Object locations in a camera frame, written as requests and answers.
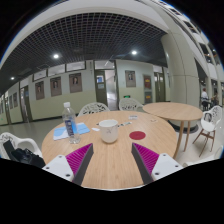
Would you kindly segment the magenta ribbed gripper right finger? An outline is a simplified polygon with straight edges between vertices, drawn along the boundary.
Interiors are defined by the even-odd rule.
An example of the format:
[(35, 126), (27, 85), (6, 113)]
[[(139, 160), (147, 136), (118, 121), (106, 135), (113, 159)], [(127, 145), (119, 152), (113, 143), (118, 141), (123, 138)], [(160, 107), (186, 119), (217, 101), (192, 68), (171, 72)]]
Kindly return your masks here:
[(167, 153), (157, 154), (137, 143), (132, 144), (131, 152), (145, 185), (182, 169)]

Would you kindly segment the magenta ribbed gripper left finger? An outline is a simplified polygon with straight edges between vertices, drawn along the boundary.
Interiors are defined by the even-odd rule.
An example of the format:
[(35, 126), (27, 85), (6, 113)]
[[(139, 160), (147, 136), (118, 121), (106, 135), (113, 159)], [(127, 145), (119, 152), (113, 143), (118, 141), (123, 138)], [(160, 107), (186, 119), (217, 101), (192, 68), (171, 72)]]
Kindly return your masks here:
[(81, 185), (93, 154), (93, 144), (90, 143), (67, 156), (56, 156), (43, 167), (43, 170), (73, 182), (76, 185)]

